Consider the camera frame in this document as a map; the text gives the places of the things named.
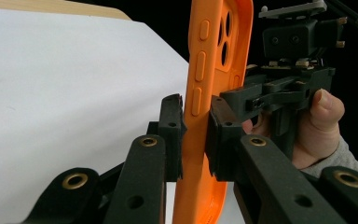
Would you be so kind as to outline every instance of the black background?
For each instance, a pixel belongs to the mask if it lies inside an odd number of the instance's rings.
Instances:
[[[173,49],[188,61],[187,32],[189,25],[191,1],[145,1],[145,0],[79,0],[104,7],[115,7],[127,14],[133,21],[147,24],[160,35]],[[358,13],[358,0],[341,0],[353,11]],[[307,1],[301,0],[257,0],[254,1],[254,25],[251,37],[248,64],[264,63],[262,31],[266,23],[258,18],[262,6],[268,9],[296,6]],[[340,16],[327,9],[315,16],[318,20],[337,19]],[[344,26],[341,40],[345,41],[344,49],[329,49],[324,54],[327,65],[335,67],[331,92],[345,104],[346,112],[340,121],[341,135],[349,143],[351,152],[358,160],[358,29],[351,24]]]

